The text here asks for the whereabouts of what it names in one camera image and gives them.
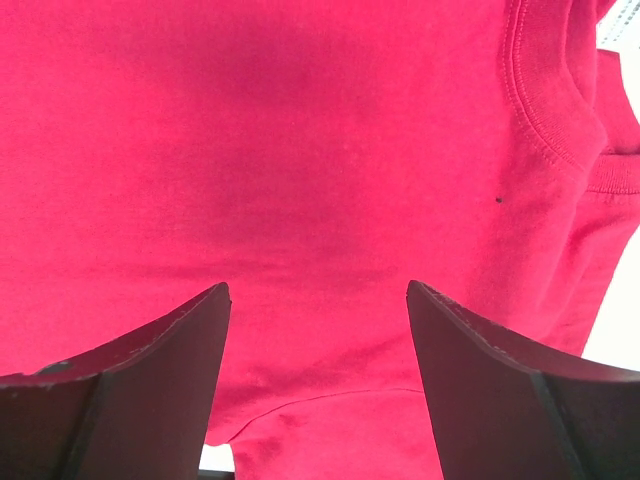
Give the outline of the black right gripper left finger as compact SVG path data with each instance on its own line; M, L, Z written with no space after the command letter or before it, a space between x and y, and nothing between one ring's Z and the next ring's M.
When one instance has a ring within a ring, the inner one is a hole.
M230 310L220 283L91 351L2 377L2 478L226 478L199 463Z

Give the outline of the magenta pink t shirt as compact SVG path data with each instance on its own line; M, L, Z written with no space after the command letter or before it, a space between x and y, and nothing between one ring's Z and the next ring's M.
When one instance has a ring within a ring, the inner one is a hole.
M608 1L5 1L1 370L226 282L241 479L438 479L406 289L583 352L639 225Z

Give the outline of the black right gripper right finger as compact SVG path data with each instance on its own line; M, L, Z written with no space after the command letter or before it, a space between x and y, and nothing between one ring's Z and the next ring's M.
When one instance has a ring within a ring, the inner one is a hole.
M639 375L585 360L410 282L407 307L447 479L635 479Z

